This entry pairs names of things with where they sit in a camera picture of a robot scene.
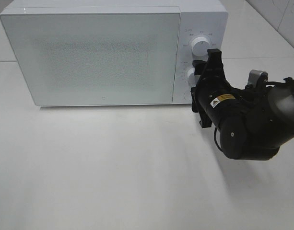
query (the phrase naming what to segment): white microwave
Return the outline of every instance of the white microwave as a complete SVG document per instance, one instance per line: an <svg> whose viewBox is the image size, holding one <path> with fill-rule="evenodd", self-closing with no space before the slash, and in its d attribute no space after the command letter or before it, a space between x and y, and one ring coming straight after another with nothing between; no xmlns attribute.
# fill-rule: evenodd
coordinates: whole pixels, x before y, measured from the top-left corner
<svg viewBox="0 0 294 230"><path fill-rule="evenodd" d="M39 106L189 104L192 61L220 48L218 0L14 0L0 14Z"/></svg>

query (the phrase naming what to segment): black robotic arm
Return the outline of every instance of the black robotic arm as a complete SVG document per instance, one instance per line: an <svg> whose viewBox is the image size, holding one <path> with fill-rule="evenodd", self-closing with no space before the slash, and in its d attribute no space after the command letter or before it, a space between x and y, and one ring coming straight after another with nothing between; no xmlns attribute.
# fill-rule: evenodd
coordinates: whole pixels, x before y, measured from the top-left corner
<svg viewBox="0 0 294 230"><path fill-rule="evenodd" d="M214 123L228 158L269 160L294 137L294 80L269 82L266 72L252 70L245 89L237 89L225 79L221 51L208 55L207 62L193 61L200 78L191 88L192 111L199 112L200 125Z"/></svg>

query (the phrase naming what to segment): tabletop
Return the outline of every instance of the tabletop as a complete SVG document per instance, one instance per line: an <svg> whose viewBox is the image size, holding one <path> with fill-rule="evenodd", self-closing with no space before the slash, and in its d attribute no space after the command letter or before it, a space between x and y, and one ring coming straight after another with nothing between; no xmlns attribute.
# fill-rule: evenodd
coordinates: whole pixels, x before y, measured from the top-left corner
<svg viewBox="0 0 294 230"><path fill-rule="evenodd" d="M294 57L224 59L294 77ZM216 148L189 105L40 108L0 63L0 230L294 230L294 139L270 161Z"/></svg>

